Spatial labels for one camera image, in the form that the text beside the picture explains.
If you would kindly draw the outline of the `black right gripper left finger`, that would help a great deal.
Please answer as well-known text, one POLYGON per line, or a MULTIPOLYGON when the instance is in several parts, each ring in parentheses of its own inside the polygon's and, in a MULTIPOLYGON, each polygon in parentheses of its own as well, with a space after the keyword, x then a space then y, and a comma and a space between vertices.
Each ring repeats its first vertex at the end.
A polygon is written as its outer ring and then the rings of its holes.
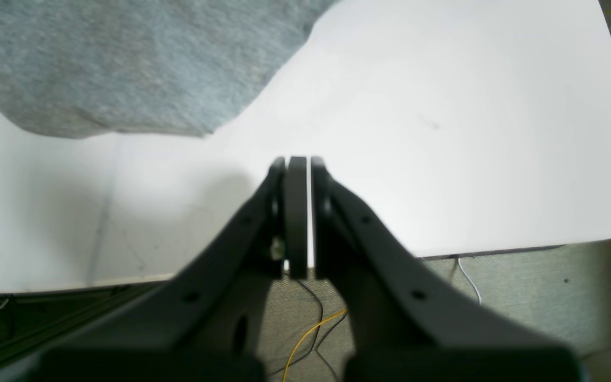
POLYGON ((172 280, 44 351, 36 381, 264 381, 267 295, 307 273, 307 160, 276 159, 255 193, 172 280))

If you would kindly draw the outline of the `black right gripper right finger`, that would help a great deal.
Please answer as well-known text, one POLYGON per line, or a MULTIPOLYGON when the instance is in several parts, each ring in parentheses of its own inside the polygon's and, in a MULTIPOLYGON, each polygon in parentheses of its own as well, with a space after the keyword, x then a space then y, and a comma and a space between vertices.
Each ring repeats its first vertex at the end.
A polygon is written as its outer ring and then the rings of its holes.
POLYGON ((316 276, 347 306, 355 353, 344 381, 583 381, 560 341, 458 292, 371 208, 311 160, 316 276))

